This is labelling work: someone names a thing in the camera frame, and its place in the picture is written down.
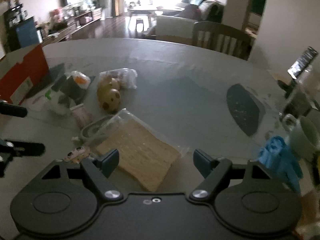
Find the wooden coffee table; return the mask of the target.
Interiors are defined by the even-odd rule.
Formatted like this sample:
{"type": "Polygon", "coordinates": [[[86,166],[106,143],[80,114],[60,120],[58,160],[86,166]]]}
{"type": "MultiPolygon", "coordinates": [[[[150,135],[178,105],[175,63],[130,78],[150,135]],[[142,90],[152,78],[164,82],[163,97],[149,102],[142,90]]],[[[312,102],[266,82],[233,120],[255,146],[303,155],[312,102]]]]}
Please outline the wooden coffee table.
{"type": "Polygon", "coordinates": [[[157,7],[151,5],[136,5],[127,9],[128,22],[127,27],[130,31],[135,31],[135,23],[137,18],[144,20],[144,30],[153,26],[158,15],[161,15],[162,11],[157,7]]]}

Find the long wooden TV console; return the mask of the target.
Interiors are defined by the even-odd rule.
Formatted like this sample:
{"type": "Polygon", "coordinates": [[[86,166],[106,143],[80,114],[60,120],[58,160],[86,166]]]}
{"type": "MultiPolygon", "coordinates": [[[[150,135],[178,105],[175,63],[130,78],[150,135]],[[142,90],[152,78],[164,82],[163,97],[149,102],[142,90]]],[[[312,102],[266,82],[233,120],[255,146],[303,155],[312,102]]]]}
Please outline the long wooden TV console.
{"type": "Polygon", "coordinates": [[[76,16],[63,21],[55,21],[48,25],[48,35],[43,38],[41,45],[46,45],[67,41],[71,36],[80,29],[97,22],[101,19],[103,10],[101,8],[88,10],[76,16]]]}

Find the white ceramic cup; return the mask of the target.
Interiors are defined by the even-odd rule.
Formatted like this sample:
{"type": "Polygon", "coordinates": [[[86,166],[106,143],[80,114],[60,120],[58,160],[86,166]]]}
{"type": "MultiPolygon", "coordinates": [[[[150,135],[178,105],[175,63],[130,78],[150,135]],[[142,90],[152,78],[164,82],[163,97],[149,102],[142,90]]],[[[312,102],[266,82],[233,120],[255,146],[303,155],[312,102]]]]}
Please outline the white ceramic cup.
{"type": "Polygon", "coordinates": [[[307,117],[295,118],[287,114],[282,119],[285,131],[289,133],[289,145],[301,158],[312,162],[314,155],[319,152],[319,132],[307,117]]]}

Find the bagged sliced bread loaf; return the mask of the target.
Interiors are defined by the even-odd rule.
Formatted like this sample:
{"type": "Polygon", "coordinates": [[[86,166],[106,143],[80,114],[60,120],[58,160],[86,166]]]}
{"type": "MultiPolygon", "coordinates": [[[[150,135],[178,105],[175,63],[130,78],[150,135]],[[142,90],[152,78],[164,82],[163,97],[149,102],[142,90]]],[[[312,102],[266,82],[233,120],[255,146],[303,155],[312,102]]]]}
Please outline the bagged sliced bread loaf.
{"type": "Polygon", "coordinates": [[[176,144],[126,109],[103,121],[86,145],[96,155],[117,149],[119,169],[149,192],[157,191],[174,162],[189,151],[188,146],[176,144]]]}

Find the white green plastic snack bag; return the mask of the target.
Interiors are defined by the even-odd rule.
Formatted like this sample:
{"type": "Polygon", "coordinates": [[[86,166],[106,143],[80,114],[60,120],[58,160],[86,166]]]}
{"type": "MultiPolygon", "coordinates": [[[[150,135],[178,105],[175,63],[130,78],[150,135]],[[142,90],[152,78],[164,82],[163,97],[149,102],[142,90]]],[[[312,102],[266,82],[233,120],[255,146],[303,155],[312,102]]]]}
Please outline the white green plastic snack bag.
{"type": "Polygon", "coordinates": [[[66,115],[72,107],[82,103],[93,79],[93,76],[76,70],[63,74],[45,93],[46,108],[58,115],[66,115]]]}

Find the oval dish with dark rim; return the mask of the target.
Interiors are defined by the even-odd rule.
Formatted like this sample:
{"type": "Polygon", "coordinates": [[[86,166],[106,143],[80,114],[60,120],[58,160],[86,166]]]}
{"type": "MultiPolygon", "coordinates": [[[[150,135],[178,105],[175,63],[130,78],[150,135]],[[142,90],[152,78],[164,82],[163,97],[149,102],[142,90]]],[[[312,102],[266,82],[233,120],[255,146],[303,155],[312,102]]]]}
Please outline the oval dish with dark rim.
{"type": "Polygon", "coordinates": [[[105,125],[107,124],[114,115],[108,114],[106,116],[103,116],[102,118],[88,124],[85,126],[81,132],[80,132],[80,139],[83,142],[87,142],[91,137],[93,137],[97,132],[105,125]]]}

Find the dark oval table mat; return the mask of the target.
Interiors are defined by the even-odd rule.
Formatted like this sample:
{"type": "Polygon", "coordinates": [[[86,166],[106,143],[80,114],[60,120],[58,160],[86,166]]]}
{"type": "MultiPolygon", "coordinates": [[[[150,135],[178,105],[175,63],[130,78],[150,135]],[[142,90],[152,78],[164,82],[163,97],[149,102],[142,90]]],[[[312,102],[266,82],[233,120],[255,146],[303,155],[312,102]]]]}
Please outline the dark oval table mat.
{"type": "Polygon", "coordinates": [[[239,83],[229,87],[226,100],[228,110],[240,129],[248,137],[255,135],[266,113],[265,106],[239,83]]]}

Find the cream yellow sofa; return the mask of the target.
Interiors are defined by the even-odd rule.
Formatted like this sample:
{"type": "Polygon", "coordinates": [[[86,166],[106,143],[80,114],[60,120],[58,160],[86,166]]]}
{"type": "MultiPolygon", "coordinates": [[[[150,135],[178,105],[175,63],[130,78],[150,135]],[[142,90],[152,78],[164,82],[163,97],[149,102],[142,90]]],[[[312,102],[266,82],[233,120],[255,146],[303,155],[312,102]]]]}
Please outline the cream yellow sofa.
{"type": "Polygon", "coordinates": [[[221,23],[224,5],[217,0],[191,0],[176,15],[161,15],[142,38],[181,44],[191,44],[194,23],[210,21],[221,23]]]}

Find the small white stool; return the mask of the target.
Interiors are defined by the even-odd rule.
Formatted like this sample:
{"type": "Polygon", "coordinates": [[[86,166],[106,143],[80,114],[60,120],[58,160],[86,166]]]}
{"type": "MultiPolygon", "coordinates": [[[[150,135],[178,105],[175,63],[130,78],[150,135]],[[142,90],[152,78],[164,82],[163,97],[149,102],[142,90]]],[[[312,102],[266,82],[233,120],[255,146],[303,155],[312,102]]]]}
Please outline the small white stool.
{"type": "Polygon", "coordinates": [[[142,18],[137,18],[135,23],[135,32],[141,33],[144,31],[144,20],[142,18]]]}

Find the pink cup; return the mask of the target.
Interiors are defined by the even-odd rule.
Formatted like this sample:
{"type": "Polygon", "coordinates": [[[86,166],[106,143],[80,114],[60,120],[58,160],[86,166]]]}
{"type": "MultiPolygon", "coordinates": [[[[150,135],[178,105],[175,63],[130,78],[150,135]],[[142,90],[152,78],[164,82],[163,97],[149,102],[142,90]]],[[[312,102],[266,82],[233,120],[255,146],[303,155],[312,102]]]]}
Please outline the pink cup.
{"type": "Polygon", "coordinates": [[[92,115],[87,111],[83,103],[71,107],[70,111],[80,129],[83,129],[93,122],[92,115]]]}

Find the blue cabinet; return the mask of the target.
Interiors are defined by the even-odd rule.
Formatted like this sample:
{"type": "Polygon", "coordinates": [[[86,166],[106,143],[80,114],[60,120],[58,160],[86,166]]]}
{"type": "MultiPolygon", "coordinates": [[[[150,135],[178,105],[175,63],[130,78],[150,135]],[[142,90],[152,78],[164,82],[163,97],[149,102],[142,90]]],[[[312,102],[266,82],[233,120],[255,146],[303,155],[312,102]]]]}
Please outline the blue cabinet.
{"type": "Polygon", "coordinates": [[[28,13],[23,10],[23,4],[8,9],[3,16],[10,51],[41,43],[34,18],[27,18],[28,13]]]}

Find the red and white cardboard box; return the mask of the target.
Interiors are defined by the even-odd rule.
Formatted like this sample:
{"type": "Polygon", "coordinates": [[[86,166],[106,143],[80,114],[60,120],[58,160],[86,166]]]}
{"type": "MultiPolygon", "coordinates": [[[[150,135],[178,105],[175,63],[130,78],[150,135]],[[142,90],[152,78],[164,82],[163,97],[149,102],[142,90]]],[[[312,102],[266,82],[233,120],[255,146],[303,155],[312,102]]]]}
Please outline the red and white cardboard box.
{"type": "Polygon", "coordinates": [[[1,99],[20,105],[48,73],[48,63],[40,44],[6,54],[1,58],[1,99]]]}

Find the brown spotted round toy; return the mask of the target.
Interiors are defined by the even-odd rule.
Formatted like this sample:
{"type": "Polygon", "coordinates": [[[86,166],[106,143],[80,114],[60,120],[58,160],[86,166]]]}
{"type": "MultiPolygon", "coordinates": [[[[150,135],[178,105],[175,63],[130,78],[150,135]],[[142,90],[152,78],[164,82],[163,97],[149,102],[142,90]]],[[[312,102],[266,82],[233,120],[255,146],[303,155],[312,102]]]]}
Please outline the brown spotted round toy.
{"type": "Polygon", "coordinates": [[[104,111],[108,114],[116,113],[121,103],[119,81],[111,76],[103,77],[98,82],[97,97],[104,111]]]}

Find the dark wooden dining chair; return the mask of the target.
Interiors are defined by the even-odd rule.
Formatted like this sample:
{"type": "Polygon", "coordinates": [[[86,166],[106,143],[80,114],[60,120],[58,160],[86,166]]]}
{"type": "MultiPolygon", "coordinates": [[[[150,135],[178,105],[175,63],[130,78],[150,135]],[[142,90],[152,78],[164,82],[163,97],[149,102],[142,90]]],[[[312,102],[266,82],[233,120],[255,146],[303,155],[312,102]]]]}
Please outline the dark wooden dining chair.
{"type": "Polygon", "coordinates": [[[192,46],[217,51],[229,56],[248,60],[252,45],[251,37],[233,27],[202,21],[193,26],[192,46]]]}

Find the phone on stand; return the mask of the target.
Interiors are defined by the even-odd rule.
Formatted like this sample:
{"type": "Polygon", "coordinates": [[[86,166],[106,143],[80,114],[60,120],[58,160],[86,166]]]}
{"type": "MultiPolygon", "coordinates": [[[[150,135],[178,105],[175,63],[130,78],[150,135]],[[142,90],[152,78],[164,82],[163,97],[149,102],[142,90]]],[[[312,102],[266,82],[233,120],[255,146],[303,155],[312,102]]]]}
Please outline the phone on stand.
{"type": "Polygon", "coordinates": [[[297,85],[297,79],[309,66],[311,66],[311,63],[315,60],[315,58],[318,55],[319,55],[318,51],[316,51],[312,47],[308,47],[302,53],[302,55],[300,55],[300,57],[296,59],[294,64],[287,70],[287,72],[292,78],[289,85],[286,85],[284,81],[280,81],[280,80],[277,81],[279,87],[285,91],[284,98],[287,99],[290,96],[293,89],[297,85]]]}

